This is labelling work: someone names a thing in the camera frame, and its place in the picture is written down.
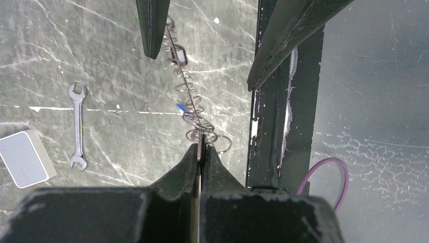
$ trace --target blue tip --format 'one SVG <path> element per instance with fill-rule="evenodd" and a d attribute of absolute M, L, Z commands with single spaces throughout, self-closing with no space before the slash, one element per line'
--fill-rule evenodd
<path fill-rule="evenodd" d="M 185 106 L 183 104 L 177 103 L 176 106 L 183 112 L 186 112 Z"/>

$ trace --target scratched floor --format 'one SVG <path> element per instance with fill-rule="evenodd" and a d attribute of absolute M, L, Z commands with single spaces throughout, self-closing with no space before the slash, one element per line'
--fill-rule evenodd
<path fill-rule="evenodd" d="M 0 136 L 37 129 L 58 172 L 18 189 L 0 163 L 0 232 L 35 188 L 145 186 L 179 161 L 189 146 L 174 106 L 179 81 L 162 56 L 144 57 L 134 1 L 0 3 Z M 176 0 L 170 7 L 207 117 L 234 141 L 222 160 L 242 183 L 256 7 L 250 0 Z M 326 24 L 313 162 L 338 156 L 349 165 L 349 193 L 338 213 L 347 242 L 429 238 L 427 13 L 420 0 L 356 0 Z M 67 89 L 75 81 L 90 91 L 84 173 L 67 163 Z M 311 181 L 311 194 L 336 201 L 337 167 L 322 168 Z"/>
<path fill-rule="evenodd" d="M 175 107 L 180 84 L 166 56 L 143 54 L 135 1 L 0 0 L 0 137 L 37 129 L 57 170 L 18 189 L 0 164 L 0 232 L 17 203 L 38 187 L 146 186 L 183 156 L 188 127 Z M 253 1 L 172 1 L 170 15 L 203 96 L 206 117 L 233 140 L 221 159 L 244 183 L 254 55 Z M 71 83 L 85 84 L 88 168 L 71 169 Z"/>

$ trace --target small gray object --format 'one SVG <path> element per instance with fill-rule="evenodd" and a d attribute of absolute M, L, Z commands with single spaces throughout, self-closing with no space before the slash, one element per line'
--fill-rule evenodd
<path fill-rule="evenodd" d="M 83 154 L 83 138 L 82 138 L 82 102 L 87 95 L 87 88 L 84 86 L 80 93 L 74 91 L 76 83 L 69 88 L 68 94 L 73 102 L 74 112 L 74 153 L 70 158 L 70 167 L 73 168 L 75 163 L 80 164 L 80 171 L 84 171 L 87 167 L 87 159 Z"/>
<path fill-rule="evenodd" d="M 57 174 L 37 131 L 33 129 L 1 138 L 0 156 L 19 188 L 46 181 Z"/>

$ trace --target white paint stain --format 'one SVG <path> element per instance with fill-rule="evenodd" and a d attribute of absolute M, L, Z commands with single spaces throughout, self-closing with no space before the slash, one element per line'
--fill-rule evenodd
<path fill-rule="evenodd" d="M 39 112 L 42 109 L 45 109 L 45 110 L 73 110 L 73 108 L 41 107 L 41 106 L 29 106 L 28 108 L 34 110 L 35 112 Z"/>

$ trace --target wrench jaw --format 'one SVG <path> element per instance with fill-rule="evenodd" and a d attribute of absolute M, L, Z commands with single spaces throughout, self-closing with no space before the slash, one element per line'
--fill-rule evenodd
<path fill-rule="evenodd" d="M 84 159 L 83 157 L 77 156 L 77 155 L 73 155 L 70 158 L 70 168 L 74 167 L 74 164 L 78 163 L 80 164 L 80 171 L 84 171 L 87 168 L 87 162 L 86 159 Z"/>
<path fill-rule="evenodd" d="M 69 90 L 68 95 L 70 96 L 72 101 L 83 101 L 85 99 L 85 96 L 87 95 L 87 88 L 84 86 L 82 88 L 82 91 L 80 93 L 76 93 L 74 90 L 76 88 L 77 83 L 73 83 Z"/>

